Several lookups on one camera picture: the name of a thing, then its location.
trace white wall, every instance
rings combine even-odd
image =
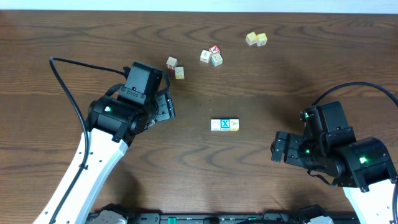
[[[0,9],[398,14],[398,0],[0,0]]]

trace block with letter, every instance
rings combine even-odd
[[[220,119],[211,119],[210,131],[221,131],[221,120]]]
[[[173,57],[169,57],[166,65],[167,65],[167,68],[174,70],[174,68],[177,66],[177,59],[173,58]]]
[[[257,46],[263,46],[267,43],[267,36],[265,33],[257,35]]]
[[[221,119],[221,130],[229,131],[229,119]]]
[[[229,130],[239,131],[239,119],[229,119]]]
[[[207,50],[201,51],[200,60],[202,62],[209,63],[210,57],[211,57],[211,53],[209,51],[207,51]]]
[[[249,45],[253,45],[253,44],[257,43],[257,35],[256,35],[256,33],[255,32],[251,32],[250,34],[248,34],[246,36],[246,42]]]
[[[209,51],[211,52],[212,55],[221,53],[221,49],[217,45],[210,47]]]
[[[184,67],[175,68],[175,79],[184,79]]]
[[[215,54],[211,56],[211,62],[214,66],[221,65],[223,63],[223,58],[220,54]]]

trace yellow block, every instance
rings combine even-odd
[[[252,45],[252,44],[256,43],[256,42],[257,42],[257,35],[256,35],[256,33],[255,33],[255,32],[251,32],[250,34],[248,34],[248,35],[246,36],[246,42],[247,42],[249,45]]]
[[[175,79],[184,79],[184,68],[183,67],[175,68]]]
[[[268,40],[268,38],[265,33],[258,34],[257,35],[257,46],[265,45],[267,43],[267,40]]]

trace wood grain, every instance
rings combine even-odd
[[[398,87],[398,16],[176,12],[0,12],[0,220],[31,223],[45,207],[80,140],[77,116],[50,56],[122,69],[133,61],[166,69],[174,120],[140,134],[112,171],[94,208],[121,203],[163,212],[262,212],[320,204],[352,211],[341,188],[271,162],[276,131],[300,134],[299,111],[326,89],[367,81]],[[245,35],[266,32],[264,47]],[[218,44],[223,64],[200,62]],[[86,116],[123,78],[74,65],[57,68]],[[368,87],[340,100],[358,139],[375,136],[398,159],[396,107]],[[210,119],[238,117],[236,133],[211,133]]]

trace cable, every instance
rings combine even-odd
[[[326,157],[325,147],[323,145],[323,137],[326,135],[326,132],[322,132],[319,135],[319,146],[323,157]]]
[[[324,94],[322,94],[317,100],[315,100],[315,102],[312,104],[312,106],[315,106],[317,103],[319,103],[319,101],[322,100],[322,98],[324,98],[327,94],[329,94],[335,90],[338,90],[340,88],[343,88],[346,86],[353,86],[353,85],[364,85],[364,86],[370,86],[370,87],[376,88],[376,89],[382,91],[383,93],[385,93],[398,107],[398,100],[392,93],[390,93],[388,90],[386,90],[385,88],[383,88],[379,85],[376,85],[373,83],[368,83],[368,82],[351,82],[351,83],[345,83],[345,84],[335,86],[335,87],[331,88],[330,90],[326,91]],[[393,217],[393,222],[395,224],[398,224],[397,202],[398,202],[398,184],[395,184],[394,193],[392,195],[392,217]]]
[[[113,93],[116,93],[116,91],[118,91],[123,86],[124,86],[124,84],[122,84],[122,83],[115,84],[110,89],[108,89],[107,92],[104,95],[105,96],[112,96]]]
[[[73,178],[73,180],[70,183],[67,191],[65,192],[65,194],[63,195],[60,203],[58,204],[57,208],[55,209],[54,214],[52,215],[52,217],[50,219],[50,224],[55,223],[55,218],[57,217],[59,211],[61,210],[62,205],[66,201],[69,193],[72,191],[72,188],[75,185],[76,181],[78,180],[81,172],[83,172],[83,169],[87,169],[86,162],[87,162],[88,153],[89,153],[89,150],[90,150],[88,148],[89,147],[89,139],[88,139],[88,131],[87,131],[87,128],[86,128],[86,125],[85,125],[85,119],[83,118],[83,115],[81,114],[81,111],[80,111],[75,99],[73,99],[72,94],[69,92],[67,86],[62,81],[61,76],[58,74],[57,69],[54,66],[54,61],[55,60],[60,61],[60,62],[72,63],[72,64],[75,64],[75,65],[81,65],[81,66],[88,67],[88,68],[95,68],[95,69],[105,70],[105,71],[109,71],[109,72],[116,72],[116,73],[121,74],[121,75],[124,76],[123,72],[120,72],[120,71],[117,71],[117,70],[114,70],[114,69],[111,69],[111,68],[104,68],[104,67],[99,67],[99,66],[96,66],[96,65],[89,65],[89,64],[86,64],[86,63],[75,62],[75,61],[67,60],[67,59],[63,59],[63,58],[50,57],[49,62],[50,62],[51,69],[52,69],[55,77],[57,78],[59,84],[61,85],[62,89],[64,90],[64,92],[68,96],[68,98],[70,100],[70,103],[72,104],[73,108],[75,109],[76,114],[79,117],[81,128],[83,129],[83,134],[85,136],[85,153],[84,153],[84,156],[83,156],[83,161],[81,162],[81,164],[79,166],[79,170],[76,173],[76,176]]]
[[[340,88],[343,88],[343,87],[346,87],[346,86],[353,86],[353,85],[365,85],[365,86],[371,86],[373,88],[377,88],[378,90],[380,90],[383,93],[385,93],[398,106],[398,100],[392,93],[390,93],[388,90],[386,90],[385,88],[383,88],[383,87],[381,87],[379,85],[376,85],[376,84],[373,84],[373,83],[368,83],[368,82],[351,82],[351,83],[345,83],[345,84],[341,84],[341,85],[335,86],[335,87],[331,88],[330,90],[326,91],[324,94],[322,94],[317,100],[315,100],[315,102],[312,104],[312,106],[315,106],[316,104],[318,104],[319,101],[322,100],[322,98],[325,97],[327,94],[329,94],[329,93],[331,93],[331,92],[333,92],[335,90],[338,90]]]
[[[320,175],[320,174],[311,174],[312,171],[316,171],[316,170],[315,170],[315,169],[309,169],[309,170],[307,171],[307,174],[310,175],[311,177],[318,177],[318,178],[321,179],[325,184],[330,185],[330,186],[332,186],[332,187],[334,187],[334,186],[337,184],[336,178],[333,179],[333,182],[332,182],[332,183],[329,183],[329,181],[326,180],[326,178],[325,178],[324,176],[322,176],[322,175]]]
[[[64,58],[57,58],[57,57],[50,57],[50,63],[51,63],[52,60],[57,60],[57,61],[60,61],[60,62],[71,63],[71,64],[74,64],[74,65],[81,65],[81,66],[84,66],[84,67],[94,68],[94,69],[98,69],[98,70],[114,72],[114,73],[120,74],[120,75],[125,77],[124,72],[120,72],[120,71],[118,71],[116,69],[112,69],[112,68],[106,68],[106,67],[100,67],[100,66],[96,66],[96,65],[90,65],[90,64],[87,64],[87,63],[76,62],[76,61],[72,61],[72,60],[68,60],[68,59],[64,59]]]

